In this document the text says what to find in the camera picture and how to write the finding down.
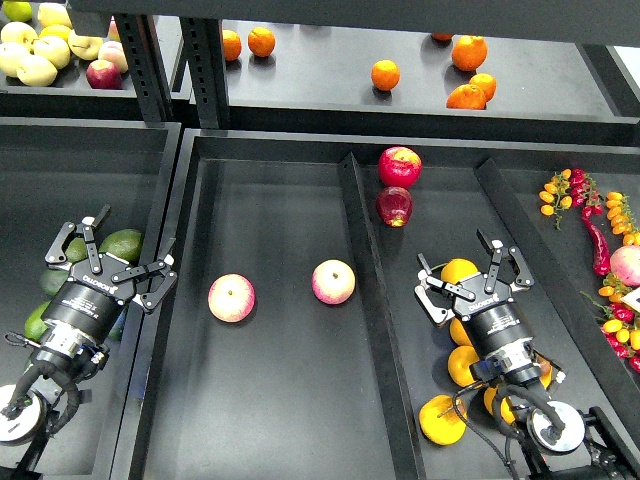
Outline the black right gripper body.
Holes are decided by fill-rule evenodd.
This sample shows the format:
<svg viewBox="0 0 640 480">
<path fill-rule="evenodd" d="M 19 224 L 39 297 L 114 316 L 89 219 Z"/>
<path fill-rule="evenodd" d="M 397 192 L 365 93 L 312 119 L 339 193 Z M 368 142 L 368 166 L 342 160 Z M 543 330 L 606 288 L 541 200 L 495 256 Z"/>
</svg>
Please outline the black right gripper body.
<svg viewBox="0 0 640 480">
<path fill-rule="evenodd" d="M 494 291 L 486 293 L 484 285 L 481 273 L 461 280 L 458 286 L 473 293 L 475 299 L 456 297 L 452 305 L 479 356 L 486 358 L 513 342 L 530 342 L 532 330 L 513 301 L 510 286 L 498 281 Z"/>
</svg>

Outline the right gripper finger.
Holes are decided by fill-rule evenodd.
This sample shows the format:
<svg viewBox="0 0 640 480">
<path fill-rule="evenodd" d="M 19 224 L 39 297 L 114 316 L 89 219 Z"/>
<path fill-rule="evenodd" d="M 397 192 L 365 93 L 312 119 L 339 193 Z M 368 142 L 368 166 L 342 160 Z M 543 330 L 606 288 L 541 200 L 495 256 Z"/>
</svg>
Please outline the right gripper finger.
<svg viewBox="0 0 640 480">
<path fill-rule="evenodd" d="M 517 246 L 505 247 L 499 239 L 490 239 L 482 230 L 477 229 L 476 235 L 485 251 L 490 255 L 488 272 L 485 274 L 484 292 L 495 293 L 498 274 L 503 260 L 508 260 L 515 273 L 514 280 L 509 284 L 512 291 L 528 290 L 534 285 L 533 276 L 526 261 Z"/>
<path fill-rule="evenodd" d="M 468 302 L 475 299 L 475 294 L 462 286 L 444 282 L 434 277 L 432 275 L 432 269 L 422 253 L 417 254 L 417 259 L 422 268 L 418 272 L 419 284 L 414 288 L 414 293 L 434 324 L 436 326 L 442 326 L 455 316 L 454 311 L 452 308 L 444 309 L 443 307 L 435 306 L 427 295 L 428 290 L 434 290 L 443 295 L 453 296 L 454 298 L 461 298 Z"/>
</svg>

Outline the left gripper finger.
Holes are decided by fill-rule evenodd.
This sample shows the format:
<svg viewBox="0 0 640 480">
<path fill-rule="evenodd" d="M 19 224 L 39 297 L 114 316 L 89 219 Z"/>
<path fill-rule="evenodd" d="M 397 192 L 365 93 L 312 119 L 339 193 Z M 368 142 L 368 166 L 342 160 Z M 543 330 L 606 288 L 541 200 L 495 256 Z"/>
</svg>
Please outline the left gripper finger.
<svg viewBox="0 0 640 480">
<path fill-rule="evenodd" d="M 145 313 L 152 313 L 162 303 L 178 279 L 177 273 L 172 270 L 174 263 L 172 250 L 175 241 L 174 237 L 170 237 L 154 262 L 134 268 L 127 267 L 125 270 L 116 272 L 111 276 L 111 282 L 116 286 L 121 284 L 131 284 L 133 286 L 134 295 L 126 298 L 126 302 L 133 301 L 137 303 Z M 160 276 L 162 281 L 154 290 L 146 293 L 137 292 L 138 283 L 157 276 Z"/>
<path fill-rule="evenodd" d="M 81 238 L 92 273 L 102 272 L 102 264 L 96 246 L 95 231 L 109 217 L 111 205 L 105 204 L 95 217 L 86 216 L 79 223 L 65 222 L 59 229 L 44 261 L 50 269 L 70 271 L 72 263 L 67 259 L 66 249 L 74 238 Z"/>
</svg>

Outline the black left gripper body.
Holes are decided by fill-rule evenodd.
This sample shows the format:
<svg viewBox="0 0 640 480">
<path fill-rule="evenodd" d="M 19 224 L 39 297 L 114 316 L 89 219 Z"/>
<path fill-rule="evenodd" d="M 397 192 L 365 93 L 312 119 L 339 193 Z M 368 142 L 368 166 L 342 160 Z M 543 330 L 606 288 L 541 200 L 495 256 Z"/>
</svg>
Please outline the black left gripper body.
<svg viewBox="0 0 640 480">
<path fill-rule="evenodd" d="M 74 264 L 66 281 L 51 300 L 42 319 L 54 327 L 67 324 L 79 330 L 94 343 L 102 343 L 117 318 L 135 294 L 129 279 L 114 283 L 112 277 L 131 268 L 128 262 L 111 253 L 100 258 L 102 270 L 95 273 L 89 260 Z"/>
</svg>

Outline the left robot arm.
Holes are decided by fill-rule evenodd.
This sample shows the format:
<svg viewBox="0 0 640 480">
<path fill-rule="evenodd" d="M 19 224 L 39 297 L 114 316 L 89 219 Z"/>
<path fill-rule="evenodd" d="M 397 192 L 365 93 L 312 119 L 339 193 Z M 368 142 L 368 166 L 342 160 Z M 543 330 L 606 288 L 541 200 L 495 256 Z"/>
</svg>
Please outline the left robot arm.
<svg viewBox="0 0 640 480">
<path fill-rule="evenodd" d="M 95 232 L 108 217 L 104 206 L 94 217 L 64 223 L 44 260 L 51 270 L 66 274 L 41 318 L 45 332 L 36 340 L 8 332 L 7 343 L 31 351 L 24 373 L 1 389 L 1 443 L 26 446 L 14 467 L 4 467 L 4 479 L 37 479 L 35 467 L 48 441 L 65 427 L 91 393 L 80 389 L 109 359 L 109 332 L 130 303 L 152 313 L 177 281 L 168 239 L 158 258 L 132 265 L 100 252 Z"/>
</svg>

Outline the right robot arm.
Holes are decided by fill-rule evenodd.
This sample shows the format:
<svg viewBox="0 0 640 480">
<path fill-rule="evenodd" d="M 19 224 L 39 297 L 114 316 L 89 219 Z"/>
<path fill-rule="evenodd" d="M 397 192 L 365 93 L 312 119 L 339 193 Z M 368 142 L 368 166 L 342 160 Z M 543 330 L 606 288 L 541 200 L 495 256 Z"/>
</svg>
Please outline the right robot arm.
<svg viewBox="0 0 640 480">
<path fill-rule="evenodd" d="M 470 380 L 441 416 L 453 415 L 468 425 L 462 396 L 491 387 L 492 415 L 506 443 L 494 451 L 511 477 L 518 476 L 510 446 L 517 442 L 531 479 L 638 478 L 638 462 L 600 408 L 582 412 L 553 399 L 564 379 L 557 362 L 549 363 L 550 381 L 542 380 L 548 359 L 534 348 L 533 332 L 514 299 L 534 284 L 520 249 L 483 232 L 477 236 L 490 257 L 485 272 L 434 274 L 424 255 L 417 256 L 418 301 L 437 326 L 459 320 L 476 354 L 468 363 Z"/>
</svg>

